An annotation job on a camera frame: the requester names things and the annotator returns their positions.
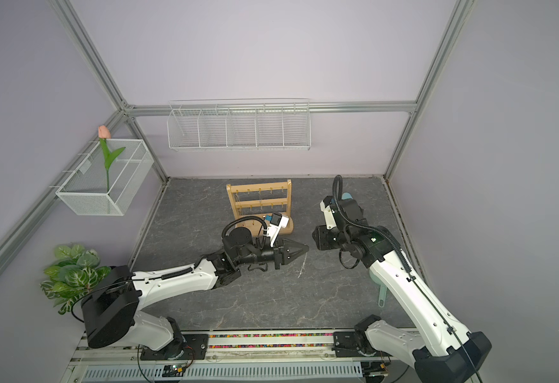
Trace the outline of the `small silver jewelry piece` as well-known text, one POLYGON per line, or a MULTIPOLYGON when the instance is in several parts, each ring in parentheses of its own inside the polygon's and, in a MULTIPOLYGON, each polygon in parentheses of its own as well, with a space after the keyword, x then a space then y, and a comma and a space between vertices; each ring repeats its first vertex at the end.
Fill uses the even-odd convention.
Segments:
POLYGON ((299 270, 299 274, 298 274, 298 276, 297 276, 297 279, 300 279, 301 276, 303 275, 303 272, 304 272, 304 269, 305 269, 305 266, 306 266, 306 263, 307 263, 307 259, 308 259, 308 255, 306 254, 306 255, 303 257, 303 263, 301 264, 301 267, 300 267, 300 270, 299 270))

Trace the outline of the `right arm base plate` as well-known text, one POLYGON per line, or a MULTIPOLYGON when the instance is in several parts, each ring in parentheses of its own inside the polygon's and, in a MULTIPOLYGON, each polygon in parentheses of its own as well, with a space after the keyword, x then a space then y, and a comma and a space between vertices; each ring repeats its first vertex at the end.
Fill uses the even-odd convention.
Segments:
POLYGON ((333 333, 332 350, 336 357, 386 357, 383 351, 376 350, 366 339, 364 333, 355 330, 333 333))

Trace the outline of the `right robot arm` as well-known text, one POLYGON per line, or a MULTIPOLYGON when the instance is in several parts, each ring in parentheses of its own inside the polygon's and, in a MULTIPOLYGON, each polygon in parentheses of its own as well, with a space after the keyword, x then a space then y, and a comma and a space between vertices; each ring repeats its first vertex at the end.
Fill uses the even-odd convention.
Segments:
POLYGON ((376 315, 354 329, 363 352, 396 357, 422 382, 482 381, 480 369, 492 349, 481 331, 472 331, 441 303, 413 269, 399 241, 383 226, 371 226, 363 210, 343 191, 336 176, 332 193, 320 203, 325 223, 312 233, 321 251, 349 254, 398 301, 418 333, 409 335, 376 315))

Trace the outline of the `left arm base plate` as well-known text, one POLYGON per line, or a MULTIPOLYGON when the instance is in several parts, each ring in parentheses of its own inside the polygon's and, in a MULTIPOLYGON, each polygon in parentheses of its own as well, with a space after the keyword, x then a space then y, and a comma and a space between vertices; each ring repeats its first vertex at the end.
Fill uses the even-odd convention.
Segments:
POLYGON ((143 347, 140 359, 143 361, 203 360, 209 345, 209 335, 192 333, 183 335, 181 341, 173 341, 159 351, 143 347))

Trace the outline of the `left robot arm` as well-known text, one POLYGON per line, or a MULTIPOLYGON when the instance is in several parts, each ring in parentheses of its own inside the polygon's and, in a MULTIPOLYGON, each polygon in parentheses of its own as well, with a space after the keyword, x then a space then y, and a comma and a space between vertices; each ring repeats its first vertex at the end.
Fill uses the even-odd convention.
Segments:
POLYGON ((306 244, 280 237, 287 216, 273 213, 234 220, 223 228, 220 250, 195 263, 159 271, 114 267, 81 300, 86 341, 91 349, 123 343, 155 352, 162 359, 181 357, 189 344, 177 321, 144 310, 168 298, 225 287, 241 277, 241 267, 267 271, 306 255, 306 244))

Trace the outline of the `wooden jewelry display stand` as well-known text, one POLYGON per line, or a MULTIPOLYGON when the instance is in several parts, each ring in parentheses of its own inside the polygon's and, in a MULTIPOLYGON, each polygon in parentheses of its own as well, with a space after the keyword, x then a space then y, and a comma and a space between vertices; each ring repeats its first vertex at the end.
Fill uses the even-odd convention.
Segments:
POLYGON ((235 219, 246 215, 255 215, 262 219, 273 213, 289 218, 287 227, 281 228, 279 234, 287 236, 293 233, 292 220, 292 181, 226 185, 228 199, 235 219))

